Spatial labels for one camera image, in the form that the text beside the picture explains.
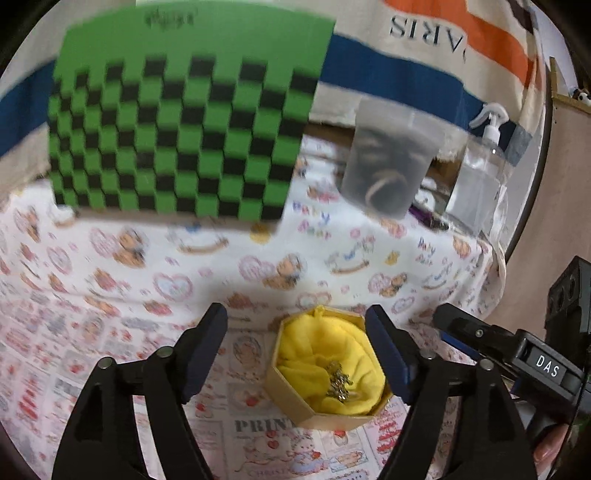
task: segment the teddy bear print tablecloth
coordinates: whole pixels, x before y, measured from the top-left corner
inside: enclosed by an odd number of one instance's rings
[[[334,145],[309,142],[298,159],[281,222],[78,218],[38,181],[0,213],[0,419],[41,479],[95,362],[146,358],[172,345],[211,302],[230,330],[206,385],[186,407],[215,477],[371,480],[401,431],[393,398],[351,432],[295,429],[261,382],[275,331],[291,313],[327,304],[364,313],[380,303],[420,346],[455,361],[428,326],[450,301],[479,316],[501,291],[492,249],[434,232],[412,216],[395,222],[348,205],[335,186]],[[163,478],[142,398],[138,430],[152,476]],[[441,474],[455,405],[430,476]]]

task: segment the transparent spray bottle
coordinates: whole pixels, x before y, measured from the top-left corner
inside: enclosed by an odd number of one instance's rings
[[[487,103],[470,122],[470,127],[482,125],[487,118],[491,122],[485,127],[482,138],[470,137],[466,145],[462,166],[446,207],[446,216],[474,236],[480,234],[495,213],[504,197],[508,179],[505,153],[499,147],[499,127],[509,120],[509,115],[502,105]]]

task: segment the translucent plastic cup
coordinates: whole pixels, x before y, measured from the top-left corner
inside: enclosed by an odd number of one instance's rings
[[[400,103],[362,100],[341,194],[364,210],[402,219],[448,127]]]

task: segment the checkered pattern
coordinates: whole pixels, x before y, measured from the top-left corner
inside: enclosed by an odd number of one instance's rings
[[[54,78],[57,203],[280,218],[317,78],[293,70],[277,88],[266,63],[247,59],[233,80],[215,76],[213,57],[191,57],[178,75],[169,67],[146,57],[135,76],[110,61],[100,83],[88,67],[69,87]]]

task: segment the screw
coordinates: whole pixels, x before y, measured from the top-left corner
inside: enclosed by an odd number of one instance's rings
[[[425,360],[435,360],[437,358],[437,354],[435,352],[426,348],[421,348],[418,352]]]
[[[480,360],[479,365],[487,372],[490,372],[495,367],[495,364],[491,362],[488,358]]]
[[[96,366],[99,367],[99,368],[102,368],[104,370],[106,368],[109,368],[114,363],[115,363],[115,360],[113,360],[110,356],[104,356],[103,358],[101,358],[98,361],[98,363],[96,364]]]
[[[174,349],[171,346],[161,346],[158,350],[156,350],[156,355],[160,358],[168,358],[174,352]]]

